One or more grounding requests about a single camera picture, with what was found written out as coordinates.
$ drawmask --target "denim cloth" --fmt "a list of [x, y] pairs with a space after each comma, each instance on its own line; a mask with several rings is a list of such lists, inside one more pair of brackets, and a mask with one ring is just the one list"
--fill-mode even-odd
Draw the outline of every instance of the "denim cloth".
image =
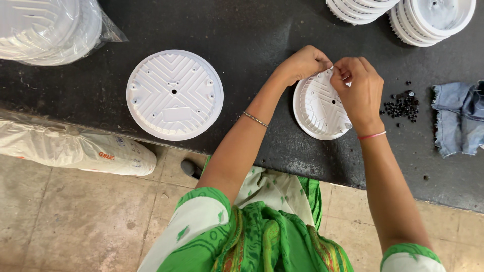
[[475, 155], [484, 144], [484, 80], [473, 85], [455, 82], [434, 85], [438, 110], [436, 146], [445, 158], [457, 152]]

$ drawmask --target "woman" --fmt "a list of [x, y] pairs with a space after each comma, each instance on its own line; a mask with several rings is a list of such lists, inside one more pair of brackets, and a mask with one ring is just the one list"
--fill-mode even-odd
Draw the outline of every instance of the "woman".
[[[353, 271], [345, 251], [318, 235], [317, 183], [252, 167], [286, 87], [332, 66], [323, 52], [306, 46], [275, 69], [218, 146], [196, 189], [180, 199], [139, 272]], [[444, 272], [384, 133], [383, 79], [365, 58], [343, 58], [334, 64], [331, 84], [362, 146], [383, 253], [380, 270]]]

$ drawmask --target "shoe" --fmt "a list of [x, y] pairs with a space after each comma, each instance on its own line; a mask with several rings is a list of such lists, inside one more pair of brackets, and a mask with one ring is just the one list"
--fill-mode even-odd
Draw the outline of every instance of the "shoe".
[[190, 176], [196, 180], [199, 180], [200, 176], [202, 175], [202, 169], [198, 168], [198, 166], [190, 160], [183, 160], [180, 164], [180, 167], [187, 176]]

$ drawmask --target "bracelet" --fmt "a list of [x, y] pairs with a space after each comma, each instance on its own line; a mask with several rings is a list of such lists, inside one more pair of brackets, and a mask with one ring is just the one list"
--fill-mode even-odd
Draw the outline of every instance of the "bracelet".
[[264, 124], [264, 123], [263, 123], [263, 122], [261, 122], [259, 119], [255, 118], [254, 116], [252, 116], [252, 115], [250, 115], [250, 114], [246, 113], [245, 111], [242, 111], [242, 112], [243, 112], [245, 115], [247, 115], [247, 117], [249, 117], [250, 119], [252, 119], [252, 120], [254, 120], [254, 121], [257, 121], [259, 124], [261, 124], [261, 125], [263, 125], [263, 126], [265, 126], [265, 127], [269, 128], [269, 126], [268, 126], [268, 125]]
[[373, 137], [376, 137], [376, 136], [380, 136], [380, 135], [383, 135], [387, 133], [386, 131], [382, 132], [382, 133], [378, 133], [378, 134], [375, 134], [375, 135], [370, 135], [370, 136], [362, 136], [362, 137], [358, 137], [359, 140], [363, 140], [363, 139], [366, 139], [366, 138], [373, 138]]

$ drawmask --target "plastic bag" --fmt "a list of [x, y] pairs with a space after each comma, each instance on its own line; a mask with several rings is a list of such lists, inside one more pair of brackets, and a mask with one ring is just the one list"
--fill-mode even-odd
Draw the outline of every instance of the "plastic bag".
[[0, 59], [57, 66], [127, 41], [97, 0], [0, 0]]
[[0, 112], [0, 154], [120, 175], [149, 175], [156, 166], [154, 153], [132, 139], [6, 112]]

